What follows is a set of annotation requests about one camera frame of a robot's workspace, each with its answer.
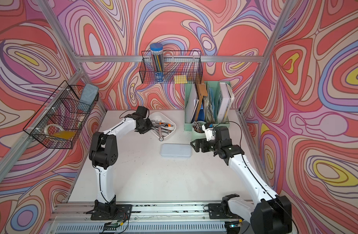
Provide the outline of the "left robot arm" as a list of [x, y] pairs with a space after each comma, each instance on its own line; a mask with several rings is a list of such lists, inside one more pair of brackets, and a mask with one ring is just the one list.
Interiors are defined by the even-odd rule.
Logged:
[[115, 202], [113, 189], [113, 165], [118, 159], [118, 138], [134, 131], [145, 134], [153, 128], [149, 119], [150, 111], [138, 106], [137, 110], [127, 114], [122, 120], [103, 132], [95, 132], [89, 150], [89, 160], [97, 177], [97, 198], [101, 203]]

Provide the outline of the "white plastic storage box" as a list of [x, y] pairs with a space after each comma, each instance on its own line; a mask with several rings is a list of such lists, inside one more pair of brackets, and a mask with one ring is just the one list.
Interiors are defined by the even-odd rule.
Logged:
[[153, 112], [149, 115], [149, 119], [153, 124], [150, 132], [156, 136], [159, 141], [164, 141], [175, 133], [176, 124], [161, 112]]

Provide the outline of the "long silver combination wrench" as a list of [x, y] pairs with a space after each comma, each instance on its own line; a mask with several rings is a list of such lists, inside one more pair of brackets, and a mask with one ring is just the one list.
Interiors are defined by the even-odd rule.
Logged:
[[159, 126], [158, 130], [159, 130], [159, 141], [164, 141], [162, 127]]

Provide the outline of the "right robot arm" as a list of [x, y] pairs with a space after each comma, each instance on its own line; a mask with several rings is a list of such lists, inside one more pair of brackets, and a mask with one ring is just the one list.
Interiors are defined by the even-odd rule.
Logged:
[[202, 126], [205, 138], [190, 144], [195, 152], [213, 152], [222, 159], [243, 182], [252, 200], [248, 202], [237, 194], [224, 196], [219, 204], [208, 204], [211, 219], [241, 218], [245, 231], [254, 234], [292, 234], [292, 204], [286, 196], [279, 196], [265, 183], [251, 166], [245, 152], [233, 144], [225, 126]]

